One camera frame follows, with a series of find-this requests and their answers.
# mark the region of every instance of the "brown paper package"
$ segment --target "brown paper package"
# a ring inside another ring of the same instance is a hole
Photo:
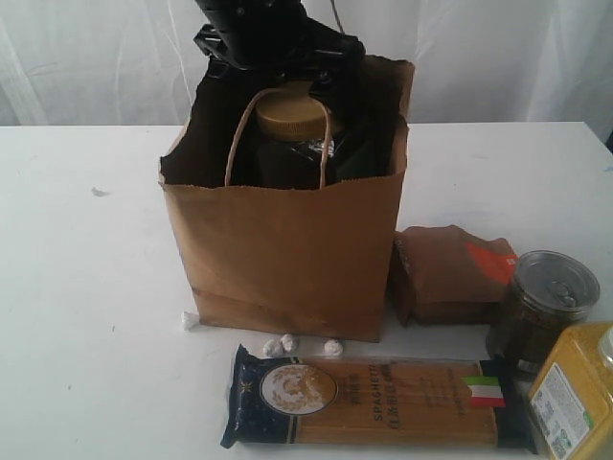
[[[199,85],[187,129],[161,159],[160,182],[202,323],[378,340],[414,70],[366,57],[360,71],[377,151],[391,152],[388,175],[315,191],[222,187],[234,130],[253,95],[219,81]],[[233,184],[249,171],[243,157]]]
[[[400,323],[489,323],[516,259],[507,240],[484,241],[455,225],[397,232],[389,293]]]

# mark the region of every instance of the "yellow container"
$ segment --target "yellow container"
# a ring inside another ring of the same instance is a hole
[[[566,329],[529,398],[551,458],[613,459],[613,322]]]

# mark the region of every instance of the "white paper ball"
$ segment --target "white paper ball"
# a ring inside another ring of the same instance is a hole
[[[343,354],[343,344],[335,339],[328,340],[324,345],[324,354],[328,357],[340,357]]]
[[[279,339],[268,340],[261,350],[266,357],[282,357],[284,355],[284,347]]]
[[[291,333],[287,333],[281,337],[281,345],[286,353],[294,353],[298,349],[298,338]]]
[[[194,326],[200,324],[200,315],[183,311],[181,313],[181,327],[183,331],[189,331]]]

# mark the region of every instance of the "white curtain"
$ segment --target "white curtain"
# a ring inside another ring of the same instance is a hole
[[[334,26],[328,0],[303,0]],[[410,121],[613,128],[613,0],[337,0],[417,65]],[[206,58],[193,0],[0,0],[0,125],[183,123]]]

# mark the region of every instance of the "white table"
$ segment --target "white table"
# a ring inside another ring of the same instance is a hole
[[[156,183],[179,129],[0,128],[0,458],[492,458],[218,445],[233,354],[269,334],[181,331],[193,299]],[[566,253],[600,280],[591,319],[613,319],[613,155],[584,124],[416,125],[409,139],[398,228],[456,223]],[[347,348],[482,359],[486,329],[402,330],[388,314],[381,343]]]

